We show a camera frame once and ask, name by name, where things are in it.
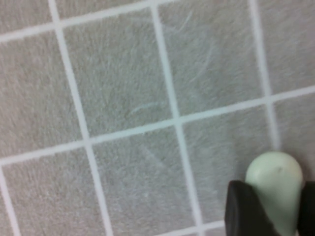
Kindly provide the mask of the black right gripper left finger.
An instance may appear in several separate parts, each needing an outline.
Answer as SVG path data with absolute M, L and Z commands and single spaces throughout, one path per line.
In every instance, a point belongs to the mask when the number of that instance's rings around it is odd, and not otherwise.
M 229 182 L 225 231 L 227 236 L 278 236 L 254 189 L 239 180 Z

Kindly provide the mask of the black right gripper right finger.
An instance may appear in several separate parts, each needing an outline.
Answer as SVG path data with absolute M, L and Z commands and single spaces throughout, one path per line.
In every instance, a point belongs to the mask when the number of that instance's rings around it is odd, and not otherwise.
M 301 194 L 298 219 L 300 236 L 315 235 L 315 182 L 306 181 Z

